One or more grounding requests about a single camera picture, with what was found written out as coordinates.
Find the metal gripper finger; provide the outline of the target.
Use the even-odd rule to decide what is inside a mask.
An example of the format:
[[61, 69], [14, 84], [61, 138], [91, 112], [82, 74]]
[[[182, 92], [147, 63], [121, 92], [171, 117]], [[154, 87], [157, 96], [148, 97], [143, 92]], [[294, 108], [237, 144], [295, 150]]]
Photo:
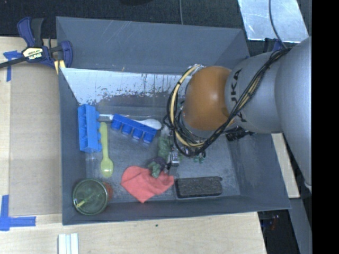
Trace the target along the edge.
[[171, 152], [169, 154], [168, 163], [166, 165], [166, 171], [168, 174], [176, 174], [180, 165], [179, 154], [177, 152]]

